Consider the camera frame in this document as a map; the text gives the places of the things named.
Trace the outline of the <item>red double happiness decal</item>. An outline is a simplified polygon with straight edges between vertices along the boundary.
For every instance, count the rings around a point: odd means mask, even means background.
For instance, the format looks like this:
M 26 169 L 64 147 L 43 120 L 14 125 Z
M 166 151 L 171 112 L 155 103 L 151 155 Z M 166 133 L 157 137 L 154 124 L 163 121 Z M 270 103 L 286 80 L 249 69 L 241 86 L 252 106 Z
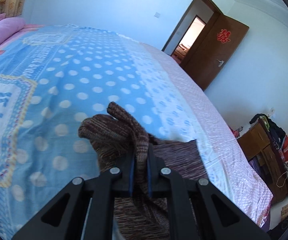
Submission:
M 222 44 L 230 42 L 231 31 L 227 29 L 221 29 L 221 31 L 217 34 L 217 41 Z

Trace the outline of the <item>brown knit sweater sun motifs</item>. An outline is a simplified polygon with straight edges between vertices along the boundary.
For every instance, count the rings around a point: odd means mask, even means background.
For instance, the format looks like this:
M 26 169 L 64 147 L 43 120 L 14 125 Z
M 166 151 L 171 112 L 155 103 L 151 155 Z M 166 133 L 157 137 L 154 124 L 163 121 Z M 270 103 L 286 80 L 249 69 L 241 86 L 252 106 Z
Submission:
M 149 145 L 155 156 L 183 178 L 207 178 L 195 140 L 162 140 L 148 133 L 139 122 L 115 102 L 107 114 L 97 114 L 80 124 L 78 135 L 88 139 L 98 156 L 100 172 L 115 166 L 128 150 L 135 151 L 134 193 L 131 198 L 116 198 L 114 217 L 124 239 L 169 239 L 169 221 L 165 199 L 150 198 L 147 183 Z

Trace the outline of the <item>white wall switch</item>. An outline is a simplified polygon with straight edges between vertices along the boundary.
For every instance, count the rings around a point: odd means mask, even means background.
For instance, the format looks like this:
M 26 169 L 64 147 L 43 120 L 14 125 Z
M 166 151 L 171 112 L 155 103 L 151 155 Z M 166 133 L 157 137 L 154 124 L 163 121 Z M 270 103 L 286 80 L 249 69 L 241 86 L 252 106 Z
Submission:
M 154 17 L 159 18 L 160 17 L 160 13 L 156 12 Z

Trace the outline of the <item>blue polka dot bedsheet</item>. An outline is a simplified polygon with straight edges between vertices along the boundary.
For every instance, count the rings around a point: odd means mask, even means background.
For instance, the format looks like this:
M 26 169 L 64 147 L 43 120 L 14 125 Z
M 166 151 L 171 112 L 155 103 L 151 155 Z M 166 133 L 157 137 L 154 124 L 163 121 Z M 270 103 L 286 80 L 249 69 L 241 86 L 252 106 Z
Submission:
M 110 102 L 149 133 L 194 141 L 211 182 L 258 226 L 272 193 L 201 88 L 162 51 L 117 33 L 29 25 L 0 45 L 0 237 L 74 177 L 98 176 L 80 123 Z

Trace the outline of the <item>pile of dark clothes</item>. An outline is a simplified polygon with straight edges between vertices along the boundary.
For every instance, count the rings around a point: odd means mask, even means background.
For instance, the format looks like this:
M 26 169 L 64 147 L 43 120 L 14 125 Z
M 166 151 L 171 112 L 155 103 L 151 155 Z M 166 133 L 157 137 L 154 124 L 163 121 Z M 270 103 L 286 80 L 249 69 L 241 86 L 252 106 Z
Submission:
M 261 119 L 264 122 L 264 125 L 271 135 L 274 145 L 277 150 L 281 149 L 283 146 L 284 139 L 286 137 L 285 131 L 277 126 L 273 120 L 271 120 L 267 115 L 263 113 L 256 114 L 250 121 L 249 124 L 254 124 L 258 119 Z

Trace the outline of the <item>brown wooden door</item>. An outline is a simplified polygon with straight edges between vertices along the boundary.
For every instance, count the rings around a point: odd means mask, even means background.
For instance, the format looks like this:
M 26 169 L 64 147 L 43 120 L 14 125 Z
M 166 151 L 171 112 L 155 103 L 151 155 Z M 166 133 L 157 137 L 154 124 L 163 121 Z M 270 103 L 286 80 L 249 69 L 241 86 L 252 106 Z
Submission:
M 230 42 L 217 41 L 221 29 L 231 31 Z M 249 27 L 226 15 L 212 16 L 180 66 L 190 78 L 205 90 L 229 61 Z

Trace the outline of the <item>wooden bedside cabinet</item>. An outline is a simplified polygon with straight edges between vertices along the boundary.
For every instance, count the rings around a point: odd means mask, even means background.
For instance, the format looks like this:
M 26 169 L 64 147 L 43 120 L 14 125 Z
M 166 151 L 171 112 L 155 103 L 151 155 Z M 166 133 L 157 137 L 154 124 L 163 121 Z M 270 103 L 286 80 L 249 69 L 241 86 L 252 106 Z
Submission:
M 288 196 L 287 173 L 264 122 L 258 119 L 237 141 L 247 160 L 257 163 L 257 173 L 273 194 L 271 203 L 283 201 Z

